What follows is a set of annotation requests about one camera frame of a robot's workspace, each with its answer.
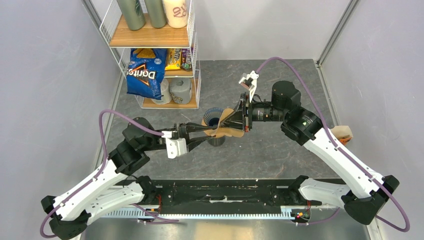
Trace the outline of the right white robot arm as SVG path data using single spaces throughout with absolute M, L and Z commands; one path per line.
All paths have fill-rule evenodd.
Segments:
M 279 122 L 289 139 L 318 156 L 343 180 L 343 184 L 335 184 L 299 176 L 288 188 L 289 200 L 296 205 L 305 201 L 330 204 L 369 225 L 400 184 L 394 176 L 382 176 L 357 157 L 347 157 L 348 149 L 316 114 L 302 107 L 301 93 L 292 82 L 274 83 L 270 101 L 250 100 L 242 94 L 235 109 L 223 113 L 219 126 L 242 134 L 251 130 L 253 122 Z

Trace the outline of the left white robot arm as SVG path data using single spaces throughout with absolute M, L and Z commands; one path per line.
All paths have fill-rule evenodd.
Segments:
M 190 138 L 190 133 L 213 132 L 217 126 L 180 123 L 171 128 L 155 130 L 143 117 L 130 119 L 124 129 L 123 141 L 85 179 L 59 196 L 47 195 L 41 200 L 47 214 L 40 226 L 46 239 L 58 237 L 71 240 L 80 235 L 98 218 L 125 206 L 157 200 L 157 188 L 148 176 L 139 176 L 122 188 L 107 192 L 115 184 L 132 177 L 149 162 L 147 151 L 165 150 L 168 158 L 184 155 L 211 136 Z

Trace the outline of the glass coffee carafe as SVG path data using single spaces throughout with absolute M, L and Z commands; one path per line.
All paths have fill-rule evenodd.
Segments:
M 225 141 L 226 141 L 226 137 L 222 136 L 222 137 L 212 137 L 207 142 L 213 147 L 219 147 L 223 145 Z

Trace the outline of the brown paper coffee filter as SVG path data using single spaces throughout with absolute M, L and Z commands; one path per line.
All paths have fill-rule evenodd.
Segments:
M 232 108 L 225 108 L 223 112 L 234 112 L 234 110 Z M 228 134 L 227 137 L 241 138 L 245 133 L 244 131 L 241 131 L 241 130 L 226 128 L 226 127 L 223 127 L 223 130 Z

